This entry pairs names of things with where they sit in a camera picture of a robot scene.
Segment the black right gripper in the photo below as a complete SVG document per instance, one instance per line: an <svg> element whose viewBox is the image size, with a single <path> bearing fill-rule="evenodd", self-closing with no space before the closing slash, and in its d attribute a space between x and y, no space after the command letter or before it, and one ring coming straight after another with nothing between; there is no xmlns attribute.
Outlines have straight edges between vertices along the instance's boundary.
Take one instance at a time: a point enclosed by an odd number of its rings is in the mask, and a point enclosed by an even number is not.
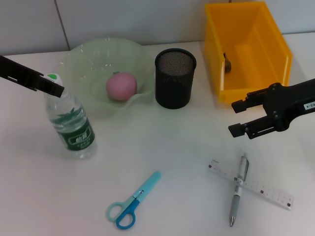
<svg viewBox="0 0 315 236"><path fill-rule="evenodd" d="M249 139L254 139L274 131L282 132L289 128L295 118L313 113L315 80L287 87L274 83L268 88L249 92L245 100L235 101L231 106L235 113L240 113L262 104L267 117L230 125L228 129L234 138L247 134Z"/></svg>

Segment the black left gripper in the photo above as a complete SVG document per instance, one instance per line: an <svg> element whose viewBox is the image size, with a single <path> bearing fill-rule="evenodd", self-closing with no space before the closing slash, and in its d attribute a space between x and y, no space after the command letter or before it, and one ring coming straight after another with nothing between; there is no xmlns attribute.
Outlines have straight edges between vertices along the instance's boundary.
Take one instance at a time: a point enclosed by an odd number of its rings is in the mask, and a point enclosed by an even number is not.
<svg viewBox="0 0 315 236"><path fill-rule="evenodd" d="M0 77L24 86L28 89L40 90L51 96L60 98L63 91L63 82L58 74L42 76L40 72L23 66L4 56L0 57Z"/></svg>

